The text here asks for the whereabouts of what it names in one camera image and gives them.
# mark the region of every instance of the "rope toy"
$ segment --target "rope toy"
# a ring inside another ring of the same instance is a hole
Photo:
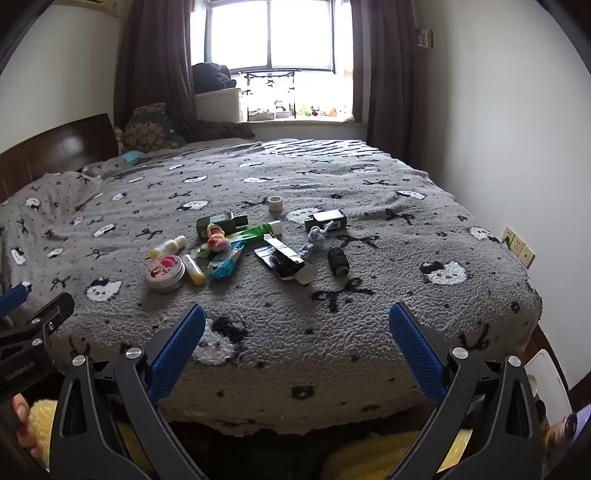
[[[322,250],[324,248],[324,237],[326,236],[326,232],[333,225],[334,222],[331,220],[326,224],[324,230],[321,230],[319,226],[313,226],[310,229],[310,233],[308,233],[308,240],[306,240],[306,243],[297,251],[298,255],[304,260],[307,260],[312,252]]]

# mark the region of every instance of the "electrical outlet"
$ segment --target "electrical outlet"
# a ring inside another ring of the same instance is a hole
[[[535,253],[533,253],[527,245],[524,245],[521,253],[519,254],[521,263],[523,263],[526,268],[529,268],[531,263],[534,261],[534,258]]]
[[[510,226],[506,226],[505,230],[503,230],[503,235],[501,235],[501,243],[510,246],[514,238],[515,231]]]
[[[511,251],[515,255],[520,256],[524,245],[525,245],[525,242],[521,238],[519,238],[517,235],[515,235],[513,237],[513,240],[511,241]]]

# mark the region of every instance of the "wall switch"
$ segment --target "wall switch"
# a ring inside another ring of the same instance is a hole
[[[433,48],[433,30],[417,30],[418,46]]]

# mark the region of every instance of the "blue gripper pad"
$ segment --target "blue gripper pad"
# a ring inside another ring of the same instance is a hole
[[[205,331],[205,312],[195,305],[154,359],[148,398],[156,404],[168,397]]]
[[[407,312],[400,303],[390,307],[390,333],[400,347],[410,370],[413,371],[423,394],[441,405],[447,395],[445,367],[410,317],[412,313],[409,313],[410,310]]]
[[[22,283],[0,297],[0,318],[10,315],[15,308],[27,301],[29,290]]]

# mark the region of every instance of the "white wall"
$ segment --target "white wall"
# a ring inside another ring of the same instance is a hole
[[[255,140],[266,142],[281,138],[297,140],[363,140],[367,127],[353,122],[332,123],[322,121],[248,123]]]
[[[0,75],[0,152],[51,128],[99,113],[112,121],[121,21],[53,5]]]
[[[569,386],[591,368],[591,75],[534,0],[416,0],[434,30],[423,168],[537,254],[541,327]]]

